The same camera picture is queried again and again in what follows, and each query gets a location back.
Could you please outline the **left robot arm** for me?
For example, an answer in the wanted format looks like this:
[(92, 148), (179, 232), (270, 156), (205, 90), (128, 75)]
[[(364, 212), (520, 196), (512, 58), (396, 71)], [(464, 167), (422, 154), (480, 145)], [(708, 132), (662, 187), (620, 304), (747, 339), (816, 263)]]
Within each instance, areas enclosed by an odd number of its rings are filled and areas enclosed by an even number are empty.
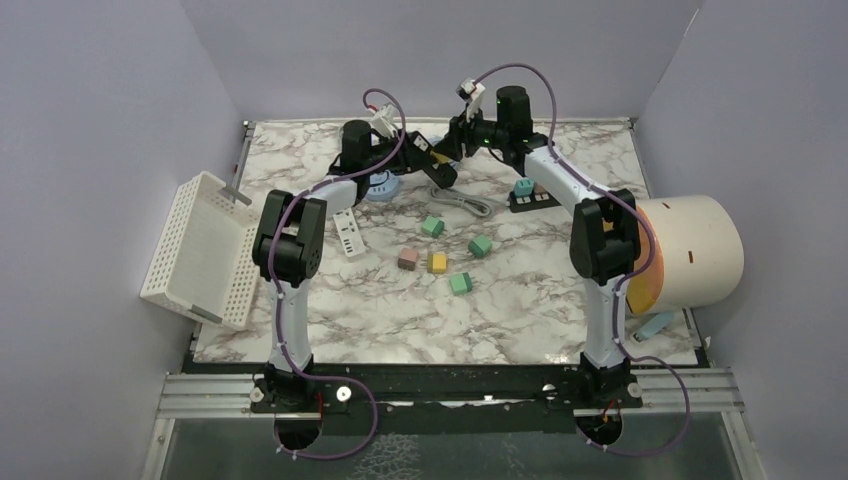
[(370, 176), (387, 170), (409, 139), (405, 124), (393, 137), (384, 134), (379, 145), (372, 142), (376, 134), (366, 121), (345, 123), (341, 152), (324, 178), (297, 194), (273, 190), (263, 206), (252, 259), (272, 292), (272, 353), (264, 381), (290, 410), (306, 408), (314, 397), (308, 295), (322, 260), (327, 217), (360, 203)]

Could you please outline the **pink plug adapter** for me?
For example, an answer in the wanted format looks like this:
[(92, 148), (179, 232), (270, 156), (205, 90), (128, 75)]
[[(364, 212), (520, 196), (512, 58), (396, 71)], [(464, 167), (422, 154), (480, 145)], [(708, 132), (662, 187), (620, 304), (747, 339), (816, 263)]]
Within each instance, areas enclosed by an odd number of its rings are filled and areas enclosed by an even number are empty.
[(404, 247), (397, 257), (397, 266), (403, 270), (414, 271), (417, 268), (419, 257), (418, 249)]

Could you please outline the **round blue power socket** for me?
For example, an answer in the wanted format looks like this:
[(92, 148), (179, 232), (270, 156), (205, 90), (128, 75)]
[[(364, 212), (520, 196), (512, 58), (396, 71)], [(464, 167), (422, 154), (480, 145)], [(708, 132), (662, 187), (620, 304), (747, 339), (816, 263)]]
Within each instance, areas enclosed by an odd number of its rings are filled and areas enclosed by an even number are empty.
[(372, 174), (369, 177), (369, 187), (366, 199), (372, 202), (388, 202), (401, 189), (401, 180), (390, 171)]

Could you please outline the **white power strip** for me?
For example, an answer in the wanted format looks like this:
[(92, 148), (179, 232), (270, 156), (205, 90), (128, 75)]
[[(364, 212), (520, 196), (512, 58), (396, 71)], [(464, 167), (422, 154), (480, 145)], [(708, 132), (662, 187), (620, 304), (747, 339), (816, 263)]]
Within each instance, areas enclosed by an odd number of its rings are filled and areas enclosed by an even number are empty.
[(334, 214), (333, 220), (345, 256), (352, 259), (364, 254), (367, 248), (352, 209), (347, 208)]

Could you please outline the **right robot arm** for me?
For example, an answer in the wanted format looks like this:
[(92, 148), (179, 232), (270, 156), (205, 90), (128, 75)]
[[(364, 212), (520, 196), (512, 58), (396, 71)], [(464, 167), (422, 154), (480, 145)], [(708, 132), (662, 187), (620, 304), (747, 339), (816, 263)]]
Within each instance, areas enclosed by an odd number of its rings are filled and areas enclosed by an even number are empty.
[(501, 163), (540, 185), (572, 214), (569, 258), (585, 281), (589, 310), (584, 349), (567, 383), (585, 404), (600, 407), (630, 381), (620, 333), (622, 298), (641, 254), (635, 197), (627, 189), (595, 184), (564, 158), (551, 134), (535, 131), (525, 88), (497, 90), (494, 120), (481, 111), (482, 84), (468, 79), (457, 94), (465, 108), (450, 120), (437, 151), (461, 160), (480, 148), (497, 150)]

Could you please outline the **green plug adapter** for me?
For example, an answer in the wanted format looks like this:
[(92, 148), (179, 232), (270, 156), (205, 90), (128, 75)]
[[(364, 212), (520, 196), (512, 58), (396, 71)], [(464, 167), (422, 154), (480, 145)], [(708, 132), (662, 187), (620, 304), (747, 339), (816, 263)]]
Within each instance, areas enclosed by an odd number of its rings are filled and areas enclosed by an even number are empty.
[(478, 235), (468, 243), (468, 250), (474, 258), (486, 257), (492, 248), (492, 241), (486, 235)]
[(431, 238), (438, 238), (444, 228), (444, 221), (434, 216), (428, 216), (421, 224), (421, 231)]

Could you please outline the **yellow plug adapter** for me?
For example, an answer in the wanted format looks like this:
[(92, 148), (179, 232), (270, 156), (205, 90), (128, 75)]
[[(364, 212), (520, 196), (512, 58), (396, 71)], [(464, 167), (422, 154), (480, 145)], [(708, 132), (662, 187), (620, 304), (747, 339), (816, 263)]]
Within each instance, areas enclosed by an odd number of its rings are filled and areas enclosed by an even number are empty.
[(427, 256), (427, 271), (432, 274), (444, 274), (448, 270), (448, 256), (441, 252), (430, 252)]

